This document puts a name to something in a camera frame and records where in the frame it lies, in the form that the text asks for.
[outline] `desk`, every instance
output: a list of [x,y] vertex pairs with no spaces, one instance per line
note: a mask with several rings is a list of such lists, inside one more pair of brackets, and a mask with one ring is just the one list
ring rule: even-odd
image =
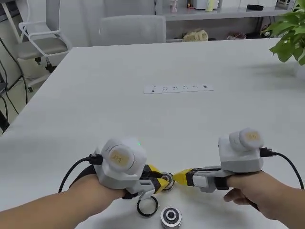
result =
[[[280,63],[269,52],[276,41],[74,48],[0,138],[0,210],[56,192],[70,166],[112,136],[138,136],[147,162],[175,173],[218,165],[218,137],[250,126],[305,177],[305,81],[293,76],[295,62]],[[145,86],[175,83],[214,91],[143,94]],[[264,171],[299,185],[281,158],[267,158]],[[183,228],[285,228],[251,207],[225,203],[224,193],[177,185],[156,196],[160,209],[150,219],[137,214],[137,200],[118,200],[78,228],[161,228],[168,205],[181,210]]]

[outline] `socket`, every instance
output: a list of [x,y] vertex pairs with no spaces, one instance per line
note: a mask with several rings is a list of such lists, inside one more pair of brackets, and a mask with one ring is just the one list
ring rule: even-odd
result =
[[146,86],[144,94],[163,94],[163,93],[179,93],[179,92],[205,92],[214,91],[212,86],[203,83],[182,84],[182,85],[166,85],[166,86]]

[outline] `ball bearing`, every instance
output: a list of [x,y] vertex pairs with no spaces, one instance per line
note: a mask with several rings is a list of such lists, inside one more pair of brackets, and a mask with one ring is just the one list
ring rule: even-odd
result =
[[173,175],[171,173],[162,173],[162,179],[167,180],[169,182],[168,186],[163,189],[163,192],[170,191],[175,184],[175,181],[173,180]]
[[165,207],[161,212],[161,224],[165,229],[178,229],[182,222],[182,214],[178,208]]

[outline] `white chair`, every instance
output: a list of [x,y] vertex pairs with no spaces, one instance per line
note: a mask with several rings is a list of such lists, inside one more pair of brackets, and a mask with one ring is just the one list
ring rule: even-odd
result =
[[[31,22],[31,11],[29,0],[28,4],[28,19],[27,22],[19,24],[21,30],[21,41],[24,35],[28,38],[28,42],[22,42],[17,46],[17,56],[22,60],[35,59],[39,64],[41,57],[45,57],[47,61],[46,69],[52,73],[56,67],[50,64],[50,56],[67,54],[72,45],[70,41],[62,34],[60,29],[60,5],[61,0],[46,0],[46,21]],[[47,31],[28,33],[27,29],[30,26],[44,25]],[[33,39],[34,37],[47,36],[46,38]],[[45,81],[49,77],[45,75],[28,83],[28,89],[31,92],[32,86]]]
[[166,21],[153,15],[102,18],[100,35],[102,45],[165,43]]

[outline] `hand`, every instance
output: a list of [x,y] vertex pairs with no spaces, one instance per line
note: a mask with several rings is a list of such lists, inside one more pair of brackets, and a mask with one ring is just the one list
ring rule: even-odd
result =
[[116,199],[125,195],[123,190],[114,190],[102,186],[96,175],[87,175],[76,181],[67,191],[88,208],[89,216],[104,211]]
[[268,219],[278,219],[283,196],[289,195],[292,189],[267,173],[231,176],[227,180],[229,187],[234,187],[225,196],[226,202],[233,201],[238,205],[249,205],[249,200],[258,205],[261,213]]

